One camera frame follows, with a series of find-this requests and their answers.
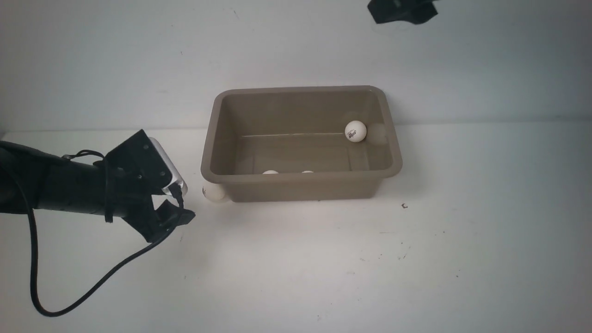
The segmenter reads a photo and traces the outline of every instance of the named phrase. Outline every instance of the brown plastic bin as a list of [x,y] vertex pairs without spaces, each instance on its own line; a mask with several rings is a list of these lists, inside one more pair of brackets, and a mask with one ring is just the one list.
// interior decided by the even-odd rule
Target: brown plastic bin
[[[368,128],[359,143],[344,135],[352,120]],[[236,202],[331,200],[370,198],[402,165],[376,87],[240,89],[214,101],[201,173]]]

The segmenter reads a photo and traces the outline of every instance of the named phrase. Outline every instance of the ping pong ball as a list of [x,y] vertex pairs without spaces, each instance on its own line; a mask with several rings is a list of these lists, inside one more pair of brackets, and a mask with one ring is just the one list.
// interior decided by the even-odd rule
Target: ping pong ball
[[366,137],[367,129],[361,121],[350,121],[345,127],[345,137],[351,142],[360,142]]

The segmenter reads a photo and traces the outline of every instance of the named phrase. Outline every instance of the black cable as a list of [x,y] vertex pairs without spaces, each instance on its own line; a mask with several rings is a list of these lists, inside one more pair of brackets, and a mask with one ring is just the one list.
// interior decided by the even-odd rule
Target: black cable
[[[96,154],[94,154],[94,153],[95,152],[92,152],[92,151],[80,151],[78,154],[76,154],[74,156],[66,155],[65,158],[68,158],[68,157],[74,158],[74,157],[87,156],[87,155],[95,155],[96,156]],[[130,261],[136,259],[137,257],[143,255],[144,253],[150,251],[151,249],[155,248],[160,243],[162,243],[170,234],[172,234],[172,232],[175,230],[175,228],[179,224],[179,221],[181,220],[181,214],[179,214],[177,221],[173,225],[171,225],[170,229],[167,230],[166,233],[163,234],[154,243],[146,246],[145,248],[132,254],[131,256],[127,257],[126,259],[123,259],[122,262],[120,262],[115,267],[113,267],[109,272],[107,272],[105,274],[105,276],[103,276],[103,278],[101,278],[94,286],[92,286],[92,288],[90,288],[84,295],[82,295],[82,297],[80,297],[77,301],[72,303],[70,306],[68,306],[67,308],[60,310],[60,311],[51,312],[51,311],[45,310],[45,308],[43,308],[43,306],[41,305],[41,302],[39,301],[39,295],[37,293],[37,271],[38,271],[37,266],[38,266],[39,253],[38,253],[38,243],[37,243],[37,223],[35,221],[35,214],[33,213],[33,208],[31,207],[31,204],[29,203],[27,193],[26,193],[24,186],[21,183],[18,175],[16,175],[10,168],[3,167],[3,169],[8,173],[8,175],[16,183],[16,185],[22,195],[22,198],[24,200],[25,208],[27,209],[27,217],[29,219],[29,230],[31,233],[31,276],[30,276],[31,300],[33,301],[33,306],[35,307],[35,309],[40,314],[47,316],[47,317],[63,316],[66,313],[76,309],[80,304],[82,304],[84,301],[86,301],[97,289],[99,289],[121,267],[125,266]],[[183,209],[184,208],[183,198],[180,195],[181,188],[178,185],[174,184],[174,185],[172,185],[171,190],[172,190],[171,193],[173,194],[174,198],[177,199],[177,202],[179,203],[179,207]]]

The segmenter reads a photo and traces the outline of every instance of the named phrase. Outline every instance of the black mount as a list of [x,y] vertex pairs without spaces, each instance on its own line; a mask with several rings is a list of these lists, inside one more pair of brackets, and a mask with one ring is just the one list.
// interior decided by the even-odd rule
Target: black mount
[[423,24],[438,14],[434,0],[372,0],[368,10],[378,24],[407,21]]

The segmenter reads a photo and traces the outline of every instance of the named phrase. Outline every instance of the white table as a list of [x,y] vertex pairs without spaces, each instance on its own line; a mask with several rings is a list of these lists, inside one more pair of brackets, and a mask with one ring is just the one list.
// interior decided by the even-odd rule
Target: white table
[[[248,204],[203,198],[205,130],[147,132],[195,220],[50,319],[29,299],[26,218],[0,215],[0,331],[592,331],[592,123],[398,126],[403,170],[375,198]],[[133,133],[4,139],[63,155]],[[37,220],[49,310],[145,246],[120,219]]]

